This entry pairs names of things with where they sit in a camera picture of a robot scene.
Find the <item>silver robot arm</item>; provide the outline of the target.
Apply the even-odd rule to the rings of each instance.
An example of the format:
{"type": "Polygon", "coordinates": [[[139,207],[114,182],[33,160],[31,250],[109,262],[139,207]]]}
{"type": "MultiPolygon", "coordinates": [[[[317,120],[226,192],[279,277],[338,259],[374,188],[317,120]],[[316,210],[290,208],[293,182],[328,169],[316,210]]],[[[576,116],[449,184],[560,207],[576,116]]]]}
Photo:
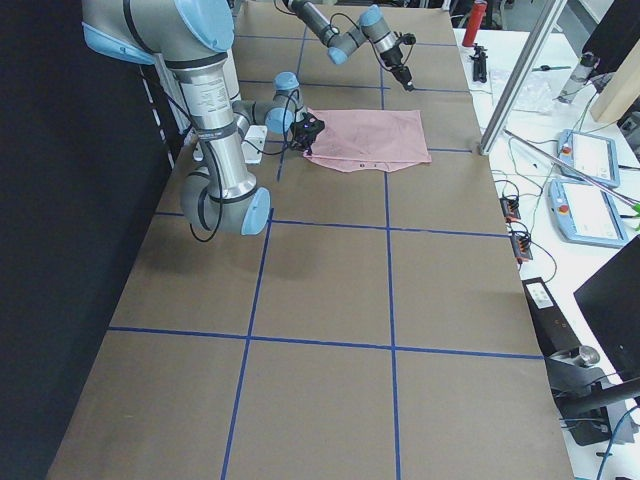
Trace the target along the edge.
{"type": "Polygon", "coordinates": [[[274,82],[270,102],[232,101],[223,67],[234,41],[225,1],[85,1],[87,45],[111,58],[151,65],[162,56],[186,104],[204,164],[182,187],[181,208],[190,224],[212,233],[259,234],[271,197],[245,164],[242,142],[252,125],[293,136],[307,150],[324,124],[309,113],[294,74],[274,82]]]}
{"type": "Polygon", "coordinates": [[[327,48],[327,55],[335,65],[342,65],[363,45],[371,46],[380,66],[390,72],[405,91],[415,89],[407,59],[401,47],[412,48],[413,33],[393,31],[377,5],[369,6],[357,21],[338,12],[326,17],[312,1],[282,1],[290,15],[300,19],[327,48]]]}

